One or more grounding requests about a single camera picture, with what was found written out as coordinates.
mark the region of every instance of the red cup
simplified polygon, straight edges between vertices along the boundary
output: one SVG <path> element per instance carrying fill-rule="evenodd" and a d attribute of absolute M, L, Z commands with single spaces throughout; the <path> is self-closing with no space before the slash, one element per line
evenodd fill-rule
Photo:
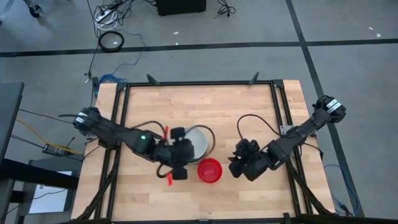
<path fill-rule="evenodd" d="M 206 183 L 214 183 L 221 178 L 223 168 L 220 162 L 213 158 L 202 160 L 198 165 L 198 176 Z"/>

